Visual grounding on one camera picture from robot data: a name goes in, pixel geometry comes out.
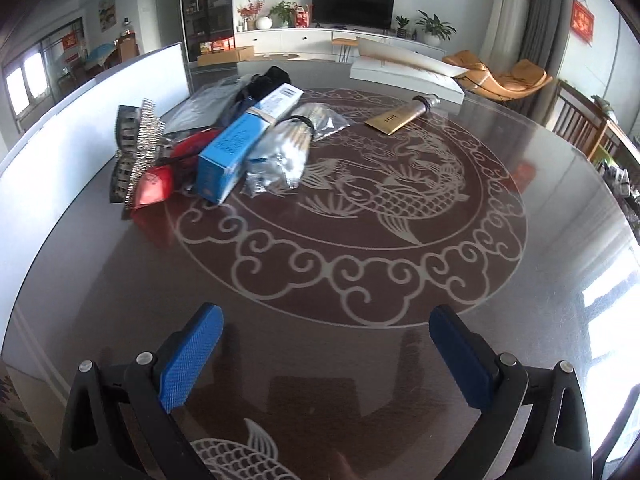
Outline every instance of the tv screen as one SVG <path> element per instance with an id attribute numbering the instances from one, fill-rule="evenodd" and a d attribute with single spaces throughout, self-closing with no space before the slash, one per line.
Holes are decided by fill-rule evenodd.
<path id="1" fill-rule="evenodd" d="M 356 27 L 391 28 L 394 0 L 313 0 L 313 20 Z"/>

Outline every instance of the flower pot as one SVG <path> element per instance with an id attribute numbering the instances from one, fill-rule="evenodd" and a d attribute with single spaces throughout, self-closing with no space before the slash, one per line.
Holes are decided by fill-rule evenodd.
<path id="1" fill-rule="evenodd" d="M 425 32 L 424 43 L 426 43 L 429 46 L 440 46 L 440 44 L 442 43 L 442 40 L 437 36 L 433 36 L 432 34 Z"/>
<path id="2" fill-rule="evenodd" d="M 255 28 L 258 30 L 267 30 L 273 27 L 273 20 L 269 16 L 263 16 L 255 20 Z"/>

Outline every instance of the glossy brown tabletop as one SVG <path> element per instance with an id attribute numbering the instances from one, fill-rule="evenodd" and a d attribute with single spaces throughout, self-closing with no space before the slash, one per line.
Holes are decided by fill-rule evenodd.
<path id="1" fill-rule="evenodd" d="M 174 417 L 219 470 L 241 450 L 279 478 L 432 478 L 478 416 L 428 335 L 446 302 L 495 351 L 571 361 L 597 446 L 640 382 L 640 251 L 584 156 L 472 96 L 382 136 L 360 123 L 410 92 L 277 64 L 356 123 L 313 146 L 298 190 L 174 194 L 123 221 L 111 162 L 41 248 L 2 357 L 47 442 L 81 360 L 131 361 L 211 301 L 223 338 Z"/>

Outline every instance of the metal screw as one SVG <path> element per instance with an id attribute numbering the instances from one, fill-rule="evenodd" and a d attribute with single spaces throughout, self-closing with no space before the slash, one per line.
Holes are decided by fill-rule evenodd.
<path id="1" fill-rule="evenodd" d="M 142 352 L 142 354 L 138 354 L 138 357 L 136 357 L 136 362 L 139 365 L 148 365 L 153 360 L 154 355 L 151 352 Z"/>
<path id="2" fill-rule="evenodd" d="M 560 369 L 567 374 L 574 372 L 574 366 L 569 361 L 560 361 Z"/>
<path id="3" fill-rule="evenodd" d="M 518 360 L 515 355 L 505 352 L 504 354 L 500 354 L 500 362 L 505 366 L 513 366 Z"/>
<path id="4" fill-rule="evenodd" d="M 80 366 L 78 367 L 78 370 L 80 370 L 84 374 L 84 373 L 87 373 L 89 370 L 91 370 L 93 366 L 94 364 L 89 360 L 82 361 L 80 363 Z"/>

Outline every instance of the tv stand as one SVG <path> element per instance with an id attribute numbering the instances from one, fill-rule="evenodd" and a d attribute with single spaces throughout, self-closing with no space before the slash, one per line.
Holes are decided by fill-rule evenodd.
<path id="1" fill-rule="evenodd" d="M 252 46 L 257 56 L 265 54 L 295 54 L 297 59 L 326 59 L 352 63 L 360 57 L 358 48 L 354 46 L 345 56 L 339 42 L 334 40 L 356 40 L 357 37 L 405 48 L 418 54 L 442 60 L 444 50 L 417 41 L 385 36 L 373 32 L 346 30 L 343 28 L 321 28 L 316 23 L 314 28 L 270 28 L 268 30 L 251 30 L 236 33 L 236 47 Z"/>

